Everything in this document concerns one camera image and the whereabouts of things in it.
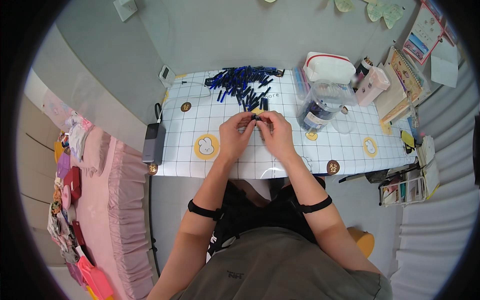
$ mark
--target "bunny cartoon print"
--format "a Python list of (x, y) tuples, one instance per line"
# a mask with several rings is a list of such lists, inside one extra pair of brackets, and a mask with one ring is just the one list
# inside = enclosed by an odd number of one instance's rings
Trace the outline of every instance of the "bunny cartoon print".
[(215, 157), (220, 148), (220, 144), (214, 135), (204, 134), (197, 139), (193, 147), (199, 159), (207, 160)]
[(363, 140), (363, 151), (365, 151), (365, 153), (370, 157), (375, 157), (377, 155), (377, 143), (372, 137), (367, 136)]

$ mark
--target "purple bag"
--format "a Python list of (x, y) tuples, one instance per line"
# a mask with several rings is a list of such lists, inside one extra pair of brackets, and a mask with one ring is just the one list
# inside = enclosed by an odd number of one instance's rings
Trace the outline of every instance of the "purple bag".
[(57, 163), (57, 177), (64, 178), (70, 170), (70, 155), (65, 152), (60, 155)]

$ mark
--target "orange stool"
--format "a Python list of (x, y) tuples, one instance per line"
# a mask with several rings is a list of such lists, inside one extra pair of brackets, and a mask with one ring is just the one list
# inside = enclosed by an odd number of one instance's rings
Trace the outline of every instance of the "orange stool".
[(363, 255), (368, 258), (375, 246), (375, 238), (373, 237), (373, 234), (358, 230), (355, 227), (348, 227), (347, 230), (357, 243), (357, 246), (360, 248)]

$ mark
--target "chinese character 发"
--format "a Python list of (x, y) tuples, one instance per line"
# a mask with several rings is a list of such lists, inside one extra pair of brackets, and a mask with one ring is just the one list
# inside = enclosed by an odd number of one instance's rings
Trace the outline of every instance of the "chinese character 发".
[(334, 165), (333, 163), (330, 164), (329, 168), (330, 168), (330, 172), (332, 173), (336, 172), (336, 165)]

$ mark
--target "white grid tablecloth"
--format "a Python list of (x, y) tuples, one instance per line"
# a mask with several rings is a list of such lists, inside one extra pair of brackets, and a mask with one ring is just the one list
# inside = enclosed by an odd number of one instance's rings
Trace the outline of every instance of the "white grid tablecloth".
[[(193, 143), (203, 134), (209, 133), (220, 141), (218, 127), (234, 114), (243, 111), (237, 99), (226, 95), (223, 103), (217, 102), (219, 89), (211, 90), (208, 95), (206, 87), (199, 84), (180, 84), (183, 81), (203, 83), (206, 78), (215, 76), (218, 71), (197, 72), (176, 79), (168, 89), (168, 98), (164, 103), (162, 124), (167, 129), (162, 165), (158, 166), (157, 175), (187, 176), (204, 178), (212, 167), (215, 157), (209, 160), (199, 159), (193, 151)], [(339, 134), (331, 124), (318, 132), (316, 141), (305, 136), (300, 129), (296, 115), (302, 101), (295, 94), (291, 71), (286, 70), (283, 77), (271, 76), (273, 82), (258, 88), (259, 83), (250, 84), (255, 92), (268, 93), (269, 110), (283, 114), (292, 124), (293, 143), (297, 153), (303, 157), (305, 164), (313, 174), (326, 173), (327, 162), (331, 159), (340, 164), (338, 174), (358, 174), (386, 168), (399, 167), (415, 161), (416, 152), (407, 154), (400, 139), (400, 129), (411, 133), (406, 120), (392, 125), (393, 134), (385, 135), (379, 125), (378, 113), (372, 103), (367, 107), (347, 106), (353, 112), (356, 121), (350, 134)], [(192, 108), (182, 112), (180, 106), (190, 102)], [(371, 158), (362, 147), (365, 137), (371, 137), (378, 146), (378, 154)], [(255, 128), (247, 149), (231, 170), (230, 178), (265, 179), (286, 177), (281, 163), (267, 150)]]

